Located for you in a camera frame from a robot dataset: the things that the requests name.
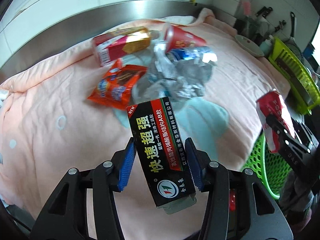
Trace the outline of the red cola can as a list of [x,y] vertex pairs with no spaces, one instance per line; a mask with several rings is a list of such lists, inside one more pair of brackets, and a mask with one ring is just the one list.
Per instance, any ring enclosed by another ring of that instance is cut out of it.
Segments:
[[271,114],[284,125],[288,133],[294,138],[295,129],[291,120],[291,115],[285,105],[285,101],[281,94],[275,89],[269,91],[257,101],[257,113],[263,128],[263,132],[266,138],[268,149],[271,153],[277,153],[280,144],[279,137],[276,132],[267,124],[266,118]]

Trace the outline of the black glue box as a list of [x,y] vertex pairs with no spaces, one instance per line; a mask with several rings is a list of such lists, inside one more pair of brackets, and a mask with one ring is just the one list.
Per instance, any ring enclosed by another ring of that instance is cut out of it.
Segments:
[[127,107],[139,161],[155,205],[172,215],[196,203],[196,191],[168,97]]

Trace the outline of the orange snack packet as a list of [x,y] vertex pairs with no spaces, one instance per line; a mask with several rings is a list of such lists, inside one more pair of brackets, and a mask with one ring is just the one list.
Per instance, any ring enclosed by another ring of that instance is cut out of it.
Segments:
[[144,66],[123,64],[122,59],[117,59],[96,85],[88,100],[125,110],[129,106],[134,85],[146,72],[147,68]]

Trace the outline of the silver foil wrapper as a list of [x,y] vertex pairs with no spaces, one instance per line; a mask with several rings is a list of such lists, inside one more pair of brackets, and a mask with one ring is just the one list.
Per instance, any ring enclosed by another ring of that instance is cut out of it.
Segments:
[[153,48],[154,59],[148,68],[147,78],[151,85],[148,91],[185,101],[204,96],[205,84],[210,80],[213,64],[182,64],[175,66],[166,56],[166,43],[159,42]]

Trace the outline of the blue white milk can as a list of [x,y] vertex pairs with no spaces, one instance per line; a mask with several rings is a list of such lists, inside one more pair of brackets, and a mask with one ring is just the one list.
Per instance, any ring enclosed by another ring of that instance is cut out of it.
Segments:
[[208,46],[176,48],[167,52],[166,56],[175,66],[185,63],[217,63],[217,55]]

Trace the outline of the green perforated trash basket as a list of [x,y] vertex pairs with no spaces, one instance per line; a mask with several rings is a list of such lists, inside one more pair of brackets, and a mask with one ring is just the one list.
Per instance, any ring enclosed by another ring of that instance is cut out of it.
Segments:
[[269,151],[263,132],[255,141],[253,150],[242,170],[246,168],[250,168],[256,173],[273,199],[279,199],[281,188],[291,171],[291,167],[281,155]]

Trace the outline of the lime green dish rack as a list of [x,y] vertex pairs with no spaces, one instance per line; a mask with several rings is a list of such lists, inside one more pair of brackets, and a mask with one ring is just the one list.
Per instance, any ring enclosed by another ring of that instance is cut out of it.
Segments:
[[319,88],[309,71],[278,37],[274,38],[268,60],[289,82],[296,98],[296,111],[302,115],[311,114],[319,106]]

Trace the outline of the teal small bottle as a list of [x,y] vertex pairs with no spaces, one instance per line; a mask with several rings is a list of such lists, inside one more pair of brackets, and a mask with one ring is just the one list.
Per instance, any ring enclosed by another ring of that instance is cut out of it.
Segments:
[[269,35],[259,46],[261,51],[264,54],[264,57],[268,57],[270,52],[273,49],[273,44],[274,44],[274,37],[272,35]]

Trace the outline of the small ceramic plate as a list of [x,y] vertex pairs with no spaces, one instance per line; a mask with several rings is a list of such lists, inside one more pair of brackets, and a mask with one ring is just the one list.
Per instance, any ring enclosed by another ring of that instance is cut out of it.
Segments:
[[242,49],[244,49],[245,51],[250,53],[253,57],[264,57],[265,56],[265,54],[260,49],[260,47],[257,44],[255,44],[253,41],[251,41],[250,39],[248,39],[242,35],[236,35],[235,41]]

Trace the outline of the red yellow carton box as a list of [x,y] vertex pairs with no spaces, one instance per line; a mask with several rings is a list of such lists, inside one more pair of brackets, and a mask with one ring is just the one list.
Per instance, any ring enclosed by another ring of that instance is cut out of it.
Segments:
[[98,35],[92,39],[94,54],[103,67],[110,62],[148,48],[151,35],[146,27],[132,27]]

